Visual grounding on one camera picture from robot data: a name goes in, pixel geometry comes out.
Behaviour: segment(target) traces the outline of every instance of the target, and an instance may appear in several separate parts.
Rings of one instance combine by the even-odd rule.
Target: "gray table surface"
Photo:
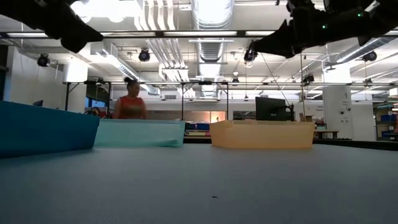
[[[0,223],[398,223],[398,152],[94,149],[0,160]]]

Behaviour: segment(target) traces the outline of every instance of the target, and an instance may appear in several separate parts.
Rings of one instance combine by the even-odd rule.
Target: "box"
[[[96,116],[0,101],[0,158],[91,149]]]
[[[184,121],[101,119],[95,146],[181,147]]]
[[[312,147],[313,122],[222,121],[210,124],[214,146],[236,149],[308,149]]]

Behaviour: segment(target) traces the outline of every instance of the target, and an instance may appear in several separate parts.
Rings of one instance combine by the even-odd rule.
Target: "ceiling light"
[[[216,40],[216,39],[192,39],[188,40],[190,43],[233,43],[234,40]]]
[[[148,85],[180,85],[180,82],[145,82]]]
[[[45,35],[43,32],[10,32],[7,35],[11,38],[47,38],[48,36]]]
[[[101,32],[104,37],[155,37],[155,32],[133,31],[133,32]]]
[[[75,1],[71,5],[71,9],[83,22],[88,22],[92,17],[107,17],[112,22],[121,22],[126,17],[140,15],[143,9],[143,0],[90,0],[86,4]]]
[[[214,31],[166,31],[164,35],[169,36],[196,36],[196,37],[206,37],[206,36],[236,36],[236,31],[225,31],[225,30],[214,30]]]
[[[274,30],[272,31],[246,31],[246,35],[247,36],[251,36],[251,37],[264,37],[267,35],[271,35],[273,32],[275,32]]]
[[[119,23],[119,22],[123,21],[124,19],[125,19],[125,17],[123,17],[123,16],[112,16],[109,18],[109,20],[114,23]]]

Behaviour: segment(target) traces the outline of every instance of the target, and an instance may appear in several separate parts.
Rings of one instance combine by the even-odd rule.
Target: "black monitor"
[[[256,97],[256,120],[290,121],[290,112],[286,112],[286,108],[285,100]]]
[[[33,103],[33,106],[43,106],[43,100],[39,100]]]

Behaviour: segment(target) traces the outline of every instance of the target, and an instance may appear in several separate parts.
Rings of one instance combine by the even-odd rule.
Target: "person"
[[[127,83],[128,94],[116,102],[113,119],[146,119],[147,111],[144,100],[138,97],[138,81],[128,77],[124,81]]]

